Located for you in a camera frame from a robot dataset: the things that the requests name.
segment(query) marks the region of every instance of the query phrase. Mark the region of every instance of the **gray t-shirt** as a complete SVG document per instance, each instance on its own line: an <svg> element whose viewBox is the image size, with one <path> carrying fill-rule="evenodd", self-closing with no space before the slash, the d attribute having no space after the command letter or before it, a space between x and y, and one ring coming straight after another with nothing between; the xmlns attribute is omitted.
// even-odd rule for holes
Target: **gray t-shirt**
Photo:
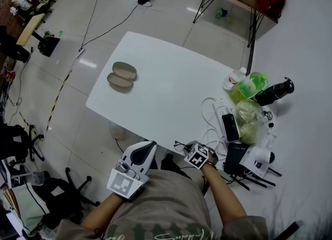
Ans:
<svg viewBox="0 0 332 240"><path fill-rule="evenodd" d="M125 202L113 216L105 240L214 239L209 210L198 186L189 178L150 170L141 195ZM97 239L68 220L62 220L56 240ZM265 219L243 217L223 228L222 239L268 239Z"/></svg>

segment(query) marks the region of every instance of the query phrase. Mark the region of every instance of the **red bag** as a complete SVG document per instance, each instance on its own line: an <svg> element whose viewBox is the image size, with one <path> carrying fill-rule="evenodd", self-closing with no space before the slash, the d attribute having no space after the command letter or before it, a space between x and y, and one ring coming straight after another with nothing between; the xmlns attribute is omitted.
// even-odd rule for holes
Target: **red bag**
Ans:
<svg viewBox="0 0 332 240"><path fill-rule="evenodd" d="M286 0L258 0L259 8L270 17L279 19Z"/></svg>

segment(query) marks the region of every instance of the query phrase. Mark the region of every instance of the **smartphone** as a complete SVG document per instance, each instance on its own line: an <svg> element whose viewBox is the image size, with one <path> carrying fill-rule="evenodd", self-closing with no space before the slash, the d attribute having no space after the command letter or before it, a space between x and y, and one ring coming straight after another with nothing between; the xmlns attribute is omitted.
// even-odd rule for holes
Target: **smartphone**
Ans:
<svg viewBox="0 0 332 240"><path fill-rule="evenodd" d="M233 114L222 115L222 120L226 132L227 141L230 143L239 140L240 135L237 124L235 122L234 115Z"/></svg>

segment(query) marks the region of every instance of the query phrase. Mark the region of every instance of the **white floor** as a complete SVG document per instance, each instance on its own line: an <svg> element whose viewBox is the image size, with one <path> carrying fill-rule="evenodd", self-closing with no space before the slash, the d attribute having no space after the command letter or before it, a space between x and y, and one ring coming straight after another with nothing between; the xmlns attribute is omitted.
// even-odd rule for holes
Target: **white floor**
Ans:
<svg viewBox="0 0 332 240"><path fill-rule="evenodd" d="M47 170L54 177L65 177L70 167L72 178L81 184L85 176L92 182L84 194L92 200L102 201L109 195L106 183L112 167L121 156L115 141L110 137L108 121L85 107L92 87L106 61L127 31L166 40L239 69L248 62L246 48L249 12L233 5L229 0L216 0L193 24L201 0L155 0L151 8L138 6L131 17L121 26L85 46L85 52L75 58L84 39L95 0L57 0L53 13L38 28L43 35L50 31L60 42L50 58L41 55L37 40L31 37L27 48L35 51L22 74L19 112L25 120L36 126L36 131L46 134L39 147L46 160L36 159L27 163L35 170ZM99 0L87 32L85 43L123 21L136 5L136 0ZM217 8L226 8L232 21L215 19ZM23 64L17 63L19 75ZM59 96L46 133L46 126L61 85L72 69L69 79ZM10 88L9 96L15 103L19 94L19 78ZM6 122L16 108L8 101ZM24 124L17 113L11 125ZM125 149L139 140L132 134L120 145ZM214 228L220 231L221 221L214 201L208 200Z"/></svg>

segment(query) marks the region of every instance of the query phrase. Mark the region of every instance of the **white wall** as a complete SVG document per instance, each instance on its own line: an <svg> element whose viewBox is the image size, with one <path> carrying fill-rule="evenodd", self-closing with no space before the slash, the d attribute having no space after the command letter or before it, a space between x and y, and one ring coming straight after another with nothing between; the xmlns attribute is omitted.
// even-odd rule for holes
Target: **white wall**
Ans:
<svg viewBox="0 0 332 240"><path fill-rule="evenodd" d="M298 219L309 229L332 210L332 0L286 0L279 24L267 30L272 25L264 18L252 70L270 84L285 76L295 84L279 101L273 151L283 177L270 176L272 191L237 195L248 213L269 223L276 217L277 231Z"/></svg>

